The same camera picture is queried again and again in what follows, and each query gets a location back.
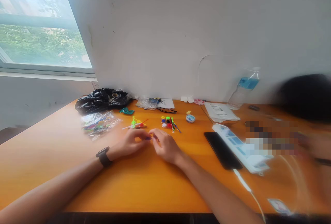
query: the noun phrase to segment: power strip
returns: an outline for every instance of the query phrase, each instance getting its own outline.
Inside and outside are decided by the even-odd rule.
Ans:
[[[236,155],[240,162],[249,170],[252,174],[262,175],[263,171],[268,170],[270,167],[264,162],[266,160],[272,159],[272,155],[250,155],[246,154],[241,148],[245,145],[231,130],[223,125],[215,124],[213,130],[219,134],[219,136],[224,140],[231,151]],[[260,158],[264,158],[261,163],[256,162]]]

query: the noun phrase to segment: watch strap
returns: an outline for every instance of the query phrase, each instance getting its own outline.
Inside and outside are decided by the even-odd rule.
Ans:
[[[99,158],[101,164],[104,166],[104,167],[108,167],[110,166],[113,162],[109,160],[109,158],[107,157],[107,151],[109,150],[109,146],[102,149],[100,152],[98,152],[96,154],[96,157]]]

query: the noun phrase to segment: black plastic bag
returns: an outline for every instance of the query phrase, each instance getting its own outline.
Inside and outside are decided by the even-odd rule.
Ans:
[[[75,109],[81,114],[92,114],[110,109],[122,109],[130,101],[131,99],[124,91],[102,88],[93,91],[88,96],[79,98]]]

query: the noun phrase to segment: wooden table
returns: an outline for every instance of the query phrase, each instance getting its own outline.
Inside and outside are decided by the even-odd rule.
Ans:
[[[139,109],[135,103],[132,102],[129,109],[135,110],[133,115],[136,118],[142,121],[149,119],[146,122],[148,130],[161,127],[160,118],[167,114],[158,110]],[[181,149],[259,213],[252,196],[232,171],[222,167],[205,139],[203,133],[213,130],[203,110],[196,104],[180,101],[174,101],[174,104],[178,113],[172,116],[182,133],[176,131],[172,135]],[[132,120],[131,116],[114,110],[123,122],[92,142],[81,130],[80,115],[74,105],[75,101],[0,145],[0,209],[36,186],[95,156],[105,146],[112,146],[126,132],[122,127],[129,126]],[[260,107],[266,113],[276,113],[283,120],[297,121],[270,106]],[[188,110],[196,117],[193,124],[185,120]],[[241,139],[245,138],[245,121],[267,119],[265,115],[249,110],[247,106],[235,113],[241,120],[233,124],[231,130]],[[299,130],[310,131],[305,121],[298,121],[298,126]],[[295,168],[294,161],[289,156],[285,157]],[[242,177],[252,188],[264,213],[275,213],[268,198],[281,199],[290,210],[300,213],[329,213],[318,190],[316,166],[307,156],[298,156],[297,162],[308,188],[307,191],[298,192],[299,196],[289,168],[278,157],[269,163],[271,169],[263,177],[253,175],[245,168],[241,170]],[[152,144],[101,172],[66,206],[65,211],[211,212],[185,175],[157,157]]]

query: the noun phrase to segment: hand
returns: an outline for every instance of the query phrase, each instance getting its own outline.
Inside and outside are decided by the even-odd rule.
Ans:
[[[178,165],[179,161],[184,156],[184,153],[177,146],[173,137],[160,129],[152,129],[149,133],[154,134],[152,140],[156,153],[165,161]]]
[[[123,140],[111,147],[107,152],[107,157],[113,161],[119,157],[130,155],[150,143],[151,135],[142,129],[129,129]]]

